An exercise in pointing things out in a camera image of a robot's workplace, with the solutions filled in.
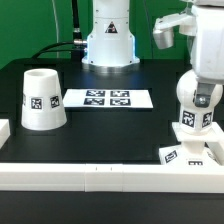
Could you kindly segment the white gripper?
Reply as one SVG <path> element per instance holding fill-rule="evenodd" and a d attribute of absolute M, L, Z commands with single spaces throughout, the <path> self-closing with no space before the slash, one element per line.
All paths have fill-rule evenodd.
<path fill-rule="evenodd" d="M 207 108 L 214 84 L 224 84 L 224 0 L 196 0 L 191 12 L 196 29 L 191 65 L 199 81 L 193 102 Z"/>

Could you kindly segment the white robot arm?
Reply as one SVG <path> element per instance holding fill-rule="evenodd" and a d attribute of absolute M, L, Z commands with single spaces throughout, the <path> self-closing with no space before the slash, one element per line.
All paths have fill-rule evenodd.
<path fill-rule="evenodd" d="M 224 0 L 182 0 L 189 6 L 182 12 L 158 18 L 153 37 L 158 48 L 174 44 L 173 28 L 188 36 L 190 63 L 196 75 L 194 104 L 207 108 L 213 89 L 224 84 Z M 139 62 L 135 37 L 129 30 L 130 0 L 92 0 L 93 29 L 87 37 L 87 68 L 103 72 Z"/>

